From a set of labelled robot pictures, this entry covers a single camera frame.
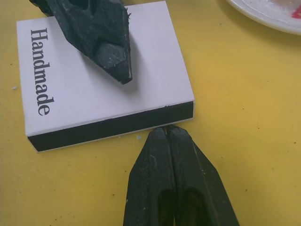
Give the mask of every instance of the red stain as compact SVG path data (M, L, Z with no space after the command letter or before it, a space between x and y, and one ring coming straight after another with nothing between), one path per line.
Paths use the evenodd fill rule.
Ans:
M296 11L293 12L292 18L301 19L301 6L299 6Z

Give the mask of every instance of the yellow surface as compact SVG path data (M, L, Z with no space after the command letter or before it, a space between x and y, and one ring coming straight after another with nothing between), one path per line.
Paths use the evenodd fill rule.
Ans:
M218 169L241 226L301 226L301 37L225 0L167 4L196 98L195 119L180 126ZM0 226L121 226L149 131L35 152L24 135L16 21L42 16L28 0L0 2Z

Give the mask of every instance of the plate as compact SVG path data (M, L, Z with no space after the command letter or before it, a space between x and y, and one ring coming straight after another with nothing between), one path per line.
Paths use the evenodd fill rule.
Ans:
M268 27L301 35L301 0L227 0L247 17Z

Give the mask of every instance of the table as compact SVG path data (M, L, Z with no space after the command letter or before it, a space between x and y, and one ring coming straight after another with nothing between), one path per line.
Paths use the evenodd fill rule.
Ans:
M219 171L241 226L301 225L301 37L225 0L167 5L196 98L195 118L179 126ZM0 225L120 226L149 130L35 152L24 134L16 21L42 16L28 0L0 3Z

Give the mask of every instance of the white plate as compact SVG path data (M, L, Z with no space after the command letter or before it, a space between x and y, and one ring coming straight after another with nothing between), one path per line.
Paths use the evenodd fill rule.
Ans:
M301 0L227 0L249 18L268 27L301 35Z

